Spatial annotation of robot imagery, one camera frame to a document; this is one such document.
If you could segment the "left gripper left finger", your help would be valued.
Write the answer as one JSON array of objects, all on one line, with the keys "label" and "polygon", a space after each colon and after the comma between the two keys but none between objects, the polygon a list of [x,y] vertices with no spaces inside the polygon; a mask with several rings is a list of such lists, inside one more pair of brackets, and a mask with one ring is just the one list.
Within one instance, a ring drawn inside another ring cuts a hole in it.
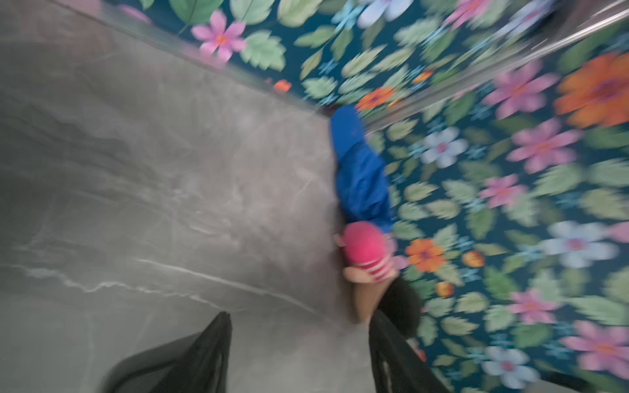
[{"label": "left gripper left finger", "polygon": [[151,393],[226,392],[233,326],[219,313]]}]

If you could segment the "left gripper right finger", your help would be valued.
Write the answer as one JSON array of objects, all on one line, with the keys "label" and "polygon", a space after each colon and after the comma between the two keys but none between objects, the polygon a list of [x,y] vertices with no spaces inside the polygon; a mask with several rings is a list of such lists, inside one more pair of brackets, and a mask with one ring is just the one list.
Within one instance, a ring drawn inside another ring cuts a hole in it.
[{"label": "left gripper right finger", "polygon": [[380,310],[370,321],[369,346],[377,393],[449,392]]}]

